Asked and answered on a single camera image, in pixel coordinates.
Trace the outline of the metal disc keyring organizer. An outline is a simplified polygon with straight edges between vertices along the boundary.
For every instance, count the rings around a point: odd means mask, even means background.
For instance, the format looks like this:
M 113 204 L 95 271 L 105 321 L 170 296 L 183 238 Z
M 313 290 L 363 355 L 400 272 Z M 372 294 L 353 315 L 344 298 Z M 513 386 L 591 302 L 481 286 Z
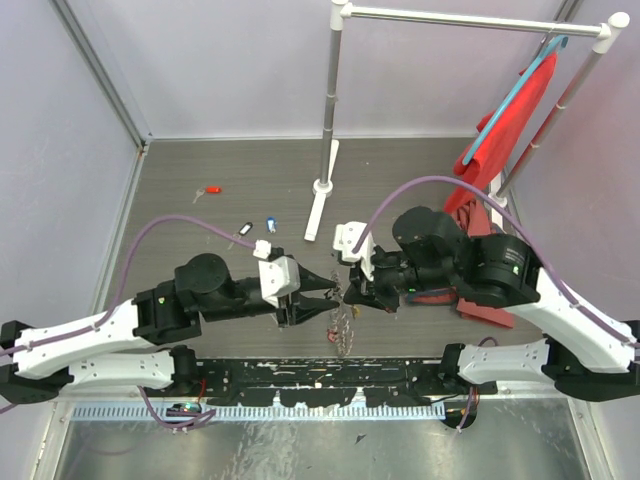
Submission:
M 351 322 L 356 318 L 352 315 L 352 306 L 345 304 L 343 301 L 343 295 L 345 289 L 343 288 L 339 273 L 337 270 L 332 270 L 330 279 L 337 283 L 337 287 L 333 290 L 329 290 L 325 297 L 327 299 L 340 302 L 340 307 L 330 311 L 330 320 L 328 330 L 335 330 L 337 332 L 337 340 L 335 343 L 331 343 L 336 350 L 336 354 L 339 358 L 348 357 L 353 348 L 354 331 L 351 327 Z

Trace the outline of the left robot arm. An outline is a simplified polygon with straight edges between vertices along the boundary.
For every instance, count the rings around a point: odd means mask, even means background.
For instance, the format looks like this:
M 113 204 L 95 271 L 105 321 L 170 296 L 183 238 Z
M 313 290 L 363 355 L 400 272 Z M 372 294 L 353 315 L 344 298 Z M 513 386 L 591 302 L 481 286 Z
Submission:
M 272 315 L 291 327 L 340 305 L 307 297 L 336 284 L 280 249 L 264 254 L 258 268 L 258 276 L 235 280 L 221 256 L 199 254 L 172 279 L 104 313 L 47 328 L 5 323 L 1 348 L 10 361 L 1 368 L 2 398 L 27 405 L 75 389 L 120 386 L 188 396 L 204 375 L 183 343 L 201 335 L 202 323 Z

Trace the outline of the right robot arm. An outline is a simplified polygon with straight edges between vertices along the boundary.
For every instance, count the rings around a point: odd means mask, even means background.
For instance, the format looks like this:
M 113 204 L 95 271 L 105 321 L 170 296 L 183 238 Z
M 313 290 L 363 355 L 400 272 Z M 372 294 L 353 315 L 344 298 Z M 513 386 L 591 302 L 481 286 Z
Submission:
M 523 240 L 471 237 L 450 215 L 423 206 L 396 219 L 396 251 L 376 245 L 365 228 L 362 222 L 335 228 L 333 248 L 351 268 L 345 303 L 394 313 L 405 294 L 450 288 L 461 300 L 513 313 L 541 330 L 542 339 L 521 345 L 447 345 L 438 370 L 447 392 L 528 381 L 589 402 L 638 395 L 635 324 L 603 315 L 596 325 L 590 317 L 597 309 L 570 288 L 557 288 Z

